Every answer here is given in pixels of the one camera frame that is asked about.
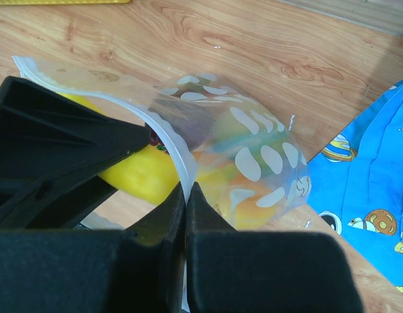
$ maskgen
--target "wooden table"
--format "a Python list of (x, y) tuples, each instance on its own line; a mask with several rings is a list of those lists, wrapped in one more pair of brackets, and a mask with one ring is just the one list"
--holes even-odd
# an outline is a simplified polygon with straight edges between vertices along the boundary
[[(293, 135), (308, 159), (403, 78), (403, 38), (272, 0), (0, 7), (0, 83), (18, 74), (11, 55), (104, 67), (150, 83), (223, 74), (284, 123), (295, 114)], [(105, 205), (124, 203), (118, 194)], [(128, 209), (134, 220), (145, 214)], [(308, 206), (266, 228), (303, 230), (308, 221), (307, 230), (328, 232), (344, 247), (367, 312), (403, 312), (403, 295)]]

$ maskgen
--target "yellow tray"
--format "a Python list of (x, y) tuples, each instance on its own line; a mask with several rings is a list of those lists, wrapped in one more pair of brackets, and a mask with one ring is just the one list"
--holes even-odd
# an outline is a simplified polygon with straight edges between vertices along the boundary
[(128, 3), (130, 0), (0, 0), (0, 5), (91, 5)]

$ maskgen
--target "plastic bag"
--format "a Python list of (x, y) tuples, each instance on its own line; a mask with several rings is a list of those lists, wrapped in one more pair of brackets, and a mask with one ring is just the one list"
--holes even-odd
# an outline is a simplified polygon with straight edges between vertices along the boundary
[(22, 77), (45, 88), (85, 96), (114, 118), (119, 108), (123, 119), (137, 115), (165, 145), (186, 200), (197, 180), (209, 204), (237, 229), (265, 224), (310, 192), (305, 157), (286, 127), (222, 77), (192, 74), (153, 87), (122, 74), (14, 60)]

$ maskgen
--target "blue fabric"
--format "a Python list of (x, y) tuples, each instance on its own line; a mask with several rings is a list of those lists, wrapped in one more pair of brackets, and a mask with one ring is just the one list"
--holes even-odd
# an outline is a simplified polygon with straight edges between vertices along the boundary
[(309, 204), (403, 292), (403, 80), (309, 168)]

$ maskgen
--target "blue patterned cloth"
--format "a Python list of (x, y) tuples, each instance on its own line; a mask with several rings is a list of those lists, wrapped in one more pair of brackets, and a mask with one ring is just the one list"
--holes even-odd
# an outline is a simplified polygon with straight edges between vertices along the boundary
[(403, 292), (403, 80), (309, 168), (309, 204)]

